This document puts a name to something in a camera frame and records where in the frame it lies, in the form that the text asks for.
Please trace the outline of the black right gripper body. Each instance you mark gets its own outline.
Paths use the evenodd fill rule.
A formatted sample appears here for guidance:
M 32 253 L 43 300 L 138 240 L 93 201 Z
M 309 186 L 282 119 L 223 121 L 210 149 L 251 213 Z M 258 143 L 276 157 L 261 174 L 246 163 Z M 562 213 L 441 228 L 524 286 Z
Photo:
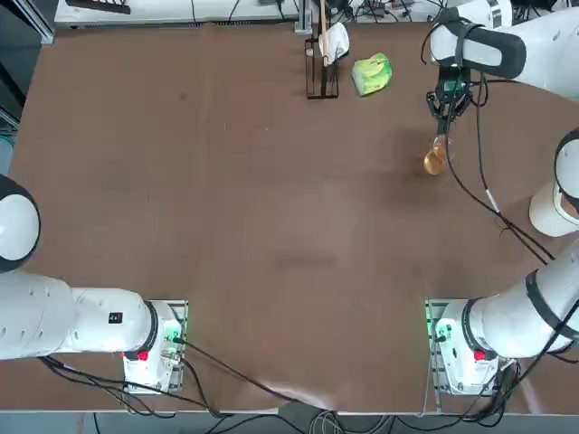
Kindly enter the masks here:
M 470 69 L 440 66 L 435 87 L 437 98 L 460 98 L 470 91 Z

